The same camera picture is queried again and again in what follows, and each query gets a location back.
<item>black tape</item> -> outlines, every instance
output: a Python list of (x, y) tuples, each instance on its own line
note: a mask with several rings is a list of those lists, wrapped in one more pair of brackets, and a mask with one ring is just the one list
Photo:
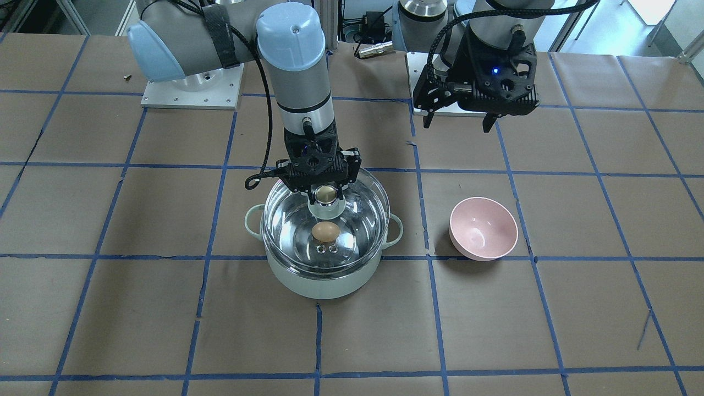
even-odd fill
[(227, 14), (227, 9), (221, 4), (211, 4), (203, 7), (203, 17), (206, 19), (206, 28), (213, 40), (222, 67), (229, 69), (239, 66), (234, 52), (234, 38), (230, 32), (230, 16)]

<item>egg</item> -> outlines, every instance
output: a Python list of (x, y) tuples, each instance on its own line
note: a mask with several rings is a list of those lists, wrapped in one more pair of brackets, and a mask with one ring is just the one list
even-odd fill
[(340, 236), (340, 227), (330, 221), (321, 221), (313, 226), (313, 237), (323, 243), (332, 242)]

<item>pot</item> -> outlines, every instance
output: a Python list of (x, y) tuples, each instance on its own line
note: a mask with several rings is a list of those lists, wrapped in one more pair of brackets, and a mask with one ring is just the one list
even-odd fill
[[(314, 299), (352, 293), (372, 277), (382, 250), (403, 236), (401, 220), (389, 211), (389, 197), (371, 173), (360, 169), (343, 195), (338, 202), (311, 205), (306, 194), (291, 192), (279, 180), (264, 204), (247, 211), (247, 232), (264, 242), (274, 275), (291, 291)], [(339, 215), (328, 216), (331, 210)], [(263, 211), (259, 233), (249, 227), (257, 211)], [(398, 223), (399, 234), (387, 241), (390, 219)], [(331, 242), (313, 237), (313, 226), (322, 220), (339, 227), (339, 236)]]

